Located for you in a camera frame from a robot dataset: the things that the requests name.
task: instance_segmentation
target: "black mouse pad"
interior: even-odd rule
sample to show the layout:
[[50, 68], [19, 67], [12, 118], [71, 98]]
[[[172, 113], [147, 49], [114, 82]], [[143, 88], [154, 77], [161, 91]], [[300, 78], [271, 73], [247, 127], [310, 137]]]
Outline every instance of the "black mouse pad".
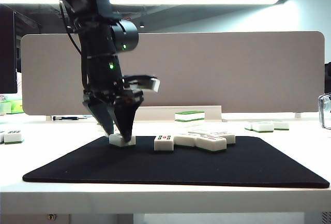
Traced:
[[175, 146], [155, 153], [155, 137], [109, 146], [101, 137], [23, 176], [27, 182], [327, 188], [329, 182], [256, 137], [236, 137], [219, 153]]

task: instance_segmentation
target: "pen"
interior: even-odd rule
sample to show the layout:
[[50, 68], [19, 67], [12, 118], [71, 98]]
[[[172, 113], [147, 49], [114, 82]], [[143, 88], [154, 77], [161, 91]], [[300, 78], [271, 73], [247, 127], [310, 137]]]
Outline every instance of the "pen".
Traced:
[[60, 120], [73, 120], [73, 121], [77, 121], [79, 119], [86, 119], [86, 118], [79, 118], [79, 117], [76, 117], [76, 116], [71, 116], [71, 117], [53, 116], [53, 120], [54, 121], [60, 121]]

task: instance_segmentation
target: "ceiling light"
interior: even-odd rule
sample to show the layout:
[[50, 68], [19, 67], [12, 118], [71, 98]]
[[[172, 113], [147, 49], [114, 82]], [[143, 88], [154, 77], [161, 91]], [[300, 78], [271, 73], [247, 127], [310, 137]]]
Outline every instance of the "ceiling light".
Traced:
[[110, 0], [111, 4], [142, 5], [271, 5], [279, 0]]
[[58, 4], [59, 0], [0, 0], [0, 4]]
[[[158, 5], [271, 5], [279, 0], [110, 0], [127, 6]], [[58, 4], [59, 0], [0, 0], [0, 4]]]

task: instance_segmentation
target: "white desk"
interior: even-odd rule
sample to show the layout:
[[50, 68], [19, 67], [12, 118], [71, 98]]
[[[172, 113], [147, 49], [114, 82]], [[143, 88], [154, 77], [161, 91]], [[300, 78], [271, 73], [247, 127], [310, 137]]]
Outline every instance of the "white desk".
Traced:
[[[282, 118], [290, 131], [256, 133], [243, 128], [247, 114], [204, 127], [237, 136], [260, 137], [331, 182], [331, 131], [319, 126], [318, 114], [254, 115]], [[182, 185], [27, 183], [23, 174], [100, 137], [94, 119], [46, 122], [44, 116], [0, 116], [0, 129], [21, 129], [22, 144], [0, 145], [2, 214], [109, 213], [250, 213], [330, 212], [331, 188], [254, 188]], [[135, 123], [134, 135], [176, 132], [174, 123]]]

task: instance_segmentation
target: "computer monitor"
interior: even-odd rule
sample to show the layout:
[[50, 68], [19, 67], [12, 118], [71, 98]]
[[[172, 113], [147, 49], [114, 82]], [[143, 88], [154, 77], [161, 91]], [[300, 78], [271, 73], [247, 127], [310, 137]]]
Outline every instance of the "computer monitor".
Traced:
[[14, 11], [0, 4], [0, 94], [17, 93]]

